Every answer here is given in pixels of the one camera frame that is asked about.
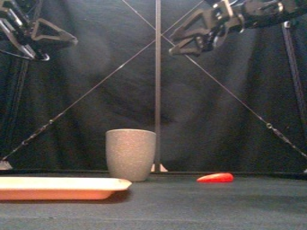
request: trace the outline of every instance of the tray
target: tray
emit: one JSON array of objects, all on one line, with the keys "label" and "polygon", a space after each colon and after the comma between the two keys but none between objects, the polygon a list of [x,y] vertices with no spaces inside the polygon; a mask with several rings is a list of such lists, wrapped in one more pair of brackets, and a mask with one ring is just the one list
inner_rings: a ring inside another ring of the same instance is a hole
[{"label": "tray", "polygon": [[0,200],[106,199],[130,184],[115,178],[0,177]]}]

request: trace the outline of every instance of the metal pole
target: metal pole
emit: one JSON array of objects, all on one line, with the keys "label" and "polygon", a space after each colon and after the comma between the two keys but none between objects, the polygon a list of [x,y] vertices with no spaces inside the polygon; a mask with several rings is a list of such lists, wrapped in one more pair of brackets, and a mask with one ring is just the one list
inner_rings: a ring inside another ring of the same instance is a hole
[{"label": "metal pole", "polygon": [[156,132],[156,155],[154,172],[158,172],[160,164],[160,0],[156,0],[156,92],[154,92],[154,132]]}]

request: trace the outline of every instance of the red object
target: red object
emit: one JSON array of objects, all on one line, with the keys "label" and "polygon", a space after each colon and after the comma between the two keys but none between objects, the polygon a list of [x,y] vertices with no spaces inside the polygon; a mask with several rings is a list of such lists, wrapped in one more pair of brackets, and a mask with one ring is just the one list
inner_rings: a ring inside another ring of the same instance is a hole
[{"label": "red object", "polygon": [[197,182],[232,182],[233,176],[230,173],[214,173],[201,176],[196,179]]}]

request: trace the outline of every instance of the vertical rod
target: vertical rod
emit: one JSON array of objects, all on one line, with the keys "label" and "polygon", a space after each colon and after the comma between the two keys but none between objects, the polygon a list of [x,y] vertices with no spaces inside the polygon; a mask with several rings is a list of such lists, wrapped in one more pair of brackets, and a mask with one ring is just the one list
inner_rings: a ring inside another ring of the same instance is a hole
[{"label": "vertical rod", "polygon": [[305,125],[307,106],[305,106],[305,100],[302,96],[301,80],[300,80],[300,74],[298,74],[298,68],[297,68],[296,55],[294,55],[294,50],[293,50],[289,28],[290,28],[290,22],[284,22],[281,25],[281,30],[282,30],[285,48],[286,48],[286,53],[288,53],[288,59],[289,59],[289,70],[290,70],[290,75],[292,75],[293,90],[294,90],[300,118],[301,118],[301,130],[302,130],[302,136],[304,136],[304,141],[305,141],[307,140],[307,125]]},{"label": "vertical rod", "polygon": [[156,132],[156,155],[154,172],[158,172],[160,164],[160,0],[156,0],[156,90],[154,90],[154,132]]}]

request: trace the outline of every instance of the cup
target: cup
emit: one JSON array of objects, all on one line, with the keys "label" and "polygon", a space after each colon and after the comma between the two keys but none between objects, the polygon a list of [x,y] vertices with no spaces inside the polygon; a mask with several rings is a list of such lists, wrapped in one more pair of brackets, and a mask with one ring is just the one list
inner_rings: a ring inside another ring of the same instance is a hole
[{"label": "cup", "polygon": [[156,133],[142,129],[113,129],[105,133],[109,175],[128,181],[144,181],[156,151]]}]

